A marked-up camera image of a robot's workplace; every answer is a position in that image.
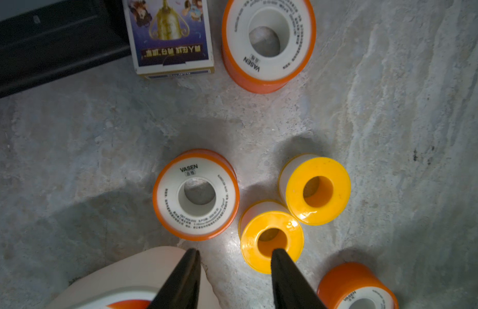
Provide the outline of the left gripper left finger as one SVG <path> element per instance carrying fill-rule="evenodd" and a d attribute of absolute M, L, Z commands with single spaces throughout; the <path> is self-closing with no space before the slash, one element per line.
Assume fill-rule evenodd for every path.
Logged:
<path fill-rule="evenodd" d="M 188 249 L 147 309 L 196 309 L 200 292 L 200 262 L 200 252 L 194 248 Z"/>

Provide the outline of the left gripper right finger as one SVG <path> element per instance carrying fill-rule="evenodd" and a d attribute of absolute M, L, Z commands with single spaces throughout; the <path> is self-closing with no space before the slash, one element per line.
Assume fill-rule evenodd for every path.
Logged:
<path fill-rule="evenodd" d="M 275 308 L 326 309 L 286 250 L 273 250 L 271 275 Z"/>

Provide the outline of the white storage box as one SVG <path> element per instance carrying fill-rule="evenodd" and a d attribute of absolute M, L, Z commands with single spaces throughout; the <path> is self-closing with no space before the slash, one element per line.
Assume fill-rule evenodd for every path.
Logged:
<path fill-rule="evenodd" d="M 160 291 L 185 253 L 185 250 L 177 247 L 156 247 L 128 257 L 79 279 L 48 304 L 48 308 L 68 308 L 120 288 L 149 287 Z M 201 267 L 197 308 L 219 306 L 217 296 Z"/>

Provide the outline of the orange tape roll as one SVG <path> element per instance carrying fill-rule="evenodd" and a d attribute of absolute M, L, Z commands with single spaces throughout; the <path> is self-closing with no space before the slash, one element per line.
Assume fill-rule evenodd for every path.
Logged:
<path fill-rule="evenodd" d="M 395 294 L 367 266 L 356 262 L 328 271 L 320 281 L 317 296 L 327 308 L 399 307 Z"/>
<path fill-rule="evenodd" d="M 68 308 L 148 308 L 158 292 L 159 289 L 149 287 L 120 288 Z"/>
<path fill-rule="evenodd" d="M 232 80 L 257 94 L 279 90 L 306 67 L 316 19 L 306 0 L 234 0 L 222 21 L 222 59 Z"/>
<path fill-rule="evenodd" d="M 233 166 L 209 149 L 192 149 L 173 159 L 159 174 L 153 205 L 173 235 L 194 242 L 212 239 L 234 221 L 240 189 Z"/>

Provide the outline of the orange tape roll top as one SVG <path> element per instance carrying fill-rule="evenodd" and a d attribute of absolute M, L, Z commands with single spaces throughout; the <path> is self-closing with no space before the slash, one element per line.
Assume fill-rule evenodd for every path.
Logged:
<path fill-rule="evenodd" d="M 232 80 L 257 94 L 279 90 L 306 67 L 316 19 L 306 0 L 234 0 L 222 21 L 222 59 Z"/>

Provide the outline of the yellow tape roll upper left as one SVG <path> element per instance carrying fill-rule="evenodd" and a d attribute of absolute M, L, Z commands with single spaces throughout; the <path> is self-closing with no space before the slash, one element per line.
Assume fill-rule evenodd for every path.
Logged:
<path fill-rule="evenodd" d="M 298 220 L 284 205 L 274 200 L 262 200 L 251 205 L 241 216 L 238 234 L 245 262 L 262 274 L 271 273 L 274 250 L 285 250 L 296 262 L 305 243 Z"/>

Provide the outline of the yellow tape roll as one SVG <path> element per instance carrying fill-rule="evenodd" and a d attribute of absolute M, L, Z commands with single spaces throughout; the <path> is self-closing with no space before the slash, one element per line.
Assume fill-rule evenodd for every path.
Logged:
<path fill-rule="evenodd" d="M 301 154 L 288 161 L 278 178 L 278 191 L 290 213 L 305 225 L 325 225 L 348 205 L 351 181 L 336 160 Z"/>
<path fill-rule="evenodd" d="M 284 205 L 274 200 L 262 200 L 251 205 L 241 216 L 238 234 L 245 262 L 262 274 L 271 273 L 274 250 L 285 250 L 296 262 L 305 243 L 298 220 Z"/>

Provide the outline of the yellow tape roll upper right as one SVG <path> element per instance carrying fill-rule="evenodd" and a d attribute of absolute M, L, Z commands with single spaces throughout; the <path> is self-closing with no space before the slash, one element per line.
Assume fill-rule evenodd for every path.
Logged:
<path fill-rule="evenodd" d="M 336 160 L 301 154 L 288 161 L 278 178 L 278 191 L 290 213 L 305 225 L 325 225 L 348 205 L 351 181 Z"/>

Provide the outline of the purple card box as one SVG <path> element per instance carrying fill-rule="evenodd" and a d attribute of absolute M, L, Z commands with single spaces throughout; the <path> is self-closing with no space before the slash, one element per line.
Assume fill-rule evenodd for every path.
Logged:
<path fill-rule="evenodd" d="M 134 70 L 148 80 L 213 73 L 206 0 L 123 1 Z"/>

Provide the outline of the black chessboard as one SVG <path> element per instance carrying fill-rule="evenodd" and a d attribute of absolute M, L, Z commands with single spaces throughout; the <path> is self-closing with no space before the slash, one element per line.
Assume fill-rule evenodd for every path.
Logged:
<path fill-rule="evenodd" d="M 123 1 L 0 1 L 0 99 L 128 55 Z"/>

